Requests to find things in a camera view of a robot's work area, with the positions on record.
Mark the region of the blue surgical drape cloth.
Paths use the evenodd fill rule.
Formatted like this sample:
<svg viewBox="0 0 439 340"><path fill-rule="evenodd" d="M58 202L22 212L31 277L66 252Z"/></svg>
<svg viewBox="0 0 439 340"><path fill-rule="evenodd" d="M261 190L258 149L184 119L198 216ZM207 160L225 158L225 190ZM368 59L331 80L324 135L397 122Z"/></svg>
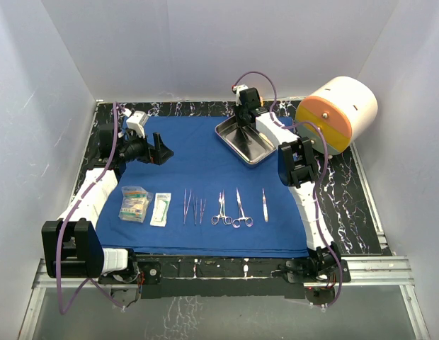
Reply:
<svg viewBox="0 0 439 340"><path fill-rule="evenodd" d="M122 191L116 188L96 225L102 246L147 254L307 255L302 220L279 179L276 156L246 166L216 135L219 123L219 118L194 116L147 121L147 132L159 133L173 156L161 166L130 162L119 187L170 193L166 225L121 220Z"/></svg>

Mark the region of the white suture packet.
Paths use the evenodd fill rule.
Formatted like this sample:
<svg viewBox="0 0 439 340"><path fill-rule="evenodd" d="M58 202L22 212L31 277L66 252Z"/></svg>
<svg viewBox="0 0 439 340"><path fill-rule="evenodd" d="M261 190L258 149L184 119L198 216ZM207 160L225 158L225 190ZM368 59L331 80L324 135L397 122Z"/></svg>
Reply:
<svg viewBox="0 0 439 340"><path fill-rule="evenodd" d="M154 209L150 225L153 227L165 227L167 222L167 215L171 202L171 193L156 193Z"/></svg>

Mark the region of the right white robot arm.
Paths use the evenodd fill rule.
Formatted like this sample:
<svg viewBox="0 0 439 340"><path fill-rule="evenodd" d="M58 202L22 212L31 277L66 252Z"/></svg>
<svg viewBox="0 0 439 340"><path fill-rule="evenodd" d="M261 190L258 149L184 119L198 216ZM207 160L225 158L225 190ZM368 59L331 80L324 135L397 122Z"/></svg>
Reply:
<svg viewBox="0 0 439 340"><path fill-rule="evenodd" d="M309 256L305 272L315 280L325 281L333 274L338 255L316 195L319 180L312 143L266 110L257 89L233 85L232 92L236 95L234 114L238 126L254 126L278 148L278 175L295 200L306 234Z"/></svg>

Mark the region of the metal instrument tray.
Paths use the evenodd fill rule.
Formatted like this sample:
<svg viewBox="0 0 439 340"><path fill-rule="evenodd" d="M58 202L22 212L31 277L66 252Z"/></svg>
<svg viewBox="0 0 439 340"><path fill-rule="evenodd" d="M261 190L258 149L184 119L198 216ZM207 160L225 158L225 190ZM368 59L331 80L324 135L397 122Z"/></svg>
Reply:
<svg viewBox="0 0 439 340"><path fill-rule="evenodd" d="M272 156L276 148L252 125L239 127L232 116L215 127L218 138L248 167L256 167Z"/></svg>

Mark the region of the steel surgical scissors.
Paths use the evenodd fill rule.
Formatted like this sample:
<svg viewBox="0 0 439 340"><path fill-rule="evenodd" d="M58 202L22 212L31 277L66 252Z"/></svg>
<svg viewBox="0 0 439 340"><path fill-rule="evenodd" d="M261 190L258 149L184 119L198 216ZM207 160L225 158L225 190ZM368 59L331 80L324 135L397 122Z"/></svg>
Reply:
<svg viewBox="0 0 439 340"><path fill-rule="evenodd" d="M238 188L236 188L236 202L237 202L237 206L238 206L239 216L238 216L238 218L236 218L232 221L232 226L235 229L238 229L238 228L240 228L241 223L243 222L247 227L252 227L253 226L253 219L249 216L246 216L246 214L244 212L244 208L243 208L243 205L241 203L241 196L240 196Z"/></svg>

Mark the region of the steel scalpel handle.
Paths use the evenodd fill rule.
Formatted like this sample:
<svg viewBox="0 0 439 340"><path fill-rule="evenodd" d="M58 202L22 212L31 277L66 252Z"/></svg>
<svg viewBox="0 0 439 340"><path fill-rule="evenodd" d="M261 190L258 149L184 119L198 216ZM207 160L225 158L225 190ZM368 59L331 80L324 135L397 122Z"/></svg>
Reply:
<svg viewBox="0 0 439 340"><path fill-rule="evenodd" d="M266 200L266 193L265 189L262 188L262 202L263 202L263 218L266 223L268 223L268 206L267 206L267 200Z"/></svg>

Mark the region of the steel hemostat clamp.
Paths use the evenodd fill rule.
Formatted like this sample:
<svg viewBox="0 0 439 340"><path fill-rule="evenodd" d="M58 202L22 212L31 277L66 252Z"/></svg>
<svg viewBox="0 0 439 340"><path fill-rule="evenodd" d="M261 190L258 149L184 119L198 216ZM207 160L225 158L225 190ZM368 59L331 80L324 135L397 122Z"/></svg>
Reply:
<svg viewBox="0 0 439 340"><path fill-rule="evenodd" d="M224 225L231 225L232 224L232 218L230 216L226 215L225 212L225 195L224 191L221 191L219 193L219 213L217 215L214 215L211 219L212 225L217 225L220 221Z"/></svg>

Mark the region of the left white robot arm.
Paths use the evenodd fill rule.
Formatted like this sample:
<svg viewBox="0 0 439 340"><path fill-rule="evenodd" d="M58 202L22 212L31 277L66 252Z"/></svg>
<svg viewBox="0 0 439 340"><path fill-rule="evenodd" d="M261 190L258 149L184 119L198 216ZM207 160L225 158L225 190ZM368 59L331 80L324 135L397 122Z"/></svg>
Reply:
<svg viewBox="0 0 439 340"><path fill-rule="evenodd" d="M97 278L114 272L121 281L130 283L138 277L139 265L129 259L127 249L101 246L96 224L108 196L126 170L126 163L137 160L162 165L174 155L159 133L153 134L151 144L142 131L141 123L124 132L112 123L99 125L98 151L88 165L77 195L57 220L42 226L49 277L57 277L57 252L61 257L62 278Z"/></svg>

